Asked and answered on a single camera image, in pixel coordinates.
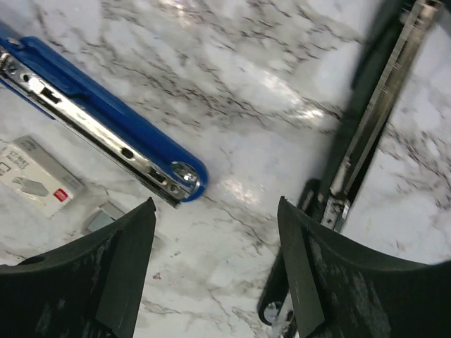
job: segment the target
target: stapler anvil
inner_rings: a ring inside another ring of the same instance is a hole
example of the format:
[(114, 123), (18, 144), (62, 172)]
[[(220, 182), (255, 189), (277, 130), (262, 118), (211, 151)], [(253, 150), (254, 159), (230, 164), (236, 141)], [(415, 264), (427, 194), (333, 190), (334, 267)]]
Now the stapler anvil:
[(204, 164), (36, 37), (0, 24), (0, 82), (97, 147), (172, 206), (199, 197)]
[[(320, 180), (308, 181), (297, 205), (322, 226), (340, 232), (345, 224), (415, 56), (442, 7), (443, 2), (436, 0), (382, 3), (357, 66), (354, 92), (330, 150), (326, 171)], [(315, 337), (306, 333), (303, 323), (297, 326), (295, 317), (311, 313), (296, 313), (303, 299), (292, 299), (290, 289), (292, 282), (301, 277), (292, 268), (293, 261), (285, 256), (285, 249), (280, 250), (260, 298), (259, 317), (272, 325), (273, 338)], [(303, 273), (308, 280), (309, 273)]]

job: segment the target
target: white marble table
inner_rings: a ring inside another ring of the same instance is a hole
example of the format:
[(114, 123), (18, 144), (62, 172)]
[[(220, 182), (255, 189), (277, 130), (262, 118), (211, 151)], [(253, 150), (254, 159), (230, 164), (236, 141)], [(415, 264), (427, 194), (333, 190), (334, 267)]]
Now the white marble table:
[[(47, 41), (202, 159), (205, 196), (155, 198), (137, 338), (265, 337), (256, 315), (278, 250), (276, 209), (323, 170), (371, 0), (0, 0), (0, 20)], [(437, 26), (397, 107), (346, 234), (389, 254), (447, 259), (451, 39)], [(87, 186), (51, 220), (0, 187), (0, 263), (81, 236), (109, 199), (151, 194), (0, 88), (0, 147), (31, 134)]]

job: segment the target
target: stapler magazine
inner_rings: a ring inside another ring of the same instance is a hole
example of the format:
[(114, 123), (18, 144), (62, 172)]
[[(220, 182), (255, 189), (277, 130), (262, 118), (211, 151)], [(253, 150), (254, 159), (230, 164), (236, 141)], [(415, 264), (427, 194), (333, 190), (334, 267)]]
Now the stapler magazine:
[(0, 82), (176, 207), (199, 197), (204, 164), (36, 37), (0, 23)]

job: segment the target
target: red logo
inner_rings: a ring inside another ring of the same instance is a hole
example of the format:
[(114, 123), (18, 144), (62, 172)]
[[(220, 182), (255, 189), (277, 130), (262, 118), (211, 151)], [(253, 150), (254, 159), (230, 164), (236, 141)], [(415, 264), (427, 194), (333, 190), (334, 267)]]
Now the red logo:
[(67, 198), (68, 195), (66, 194), (66, 192), (62, 189), (58, 189), (54, 192), (54, 196), (60, 201), (60, 202), (64, 202)]

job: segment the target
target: marble countertop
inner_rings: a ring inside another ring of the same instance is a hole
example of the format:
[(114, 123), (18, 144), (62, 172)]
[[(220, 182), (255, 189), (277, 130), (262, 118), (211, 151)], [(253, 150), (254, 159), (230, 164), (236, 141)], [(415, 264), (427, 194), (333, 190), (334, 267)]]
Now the marble countertop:
[[(378, 2), (0, 0), (0, 20), (47, 41), (209, 169), (199, 200), (174, 210), (154, 198), (137, 338), (265, 337), (256, 307), (278, 251), (278, 200), (296, 202), (321, 175)], [(345, 228), (425, 263), (451, 253), (445, 24), (421, 52)], [(82, 236), (106, 200), (128, 211), (151, 196), (2, 87), (0, 101), (0, 147), (31, 134), (87, 187), (47, 220), (0, 186), (0, 263)]]

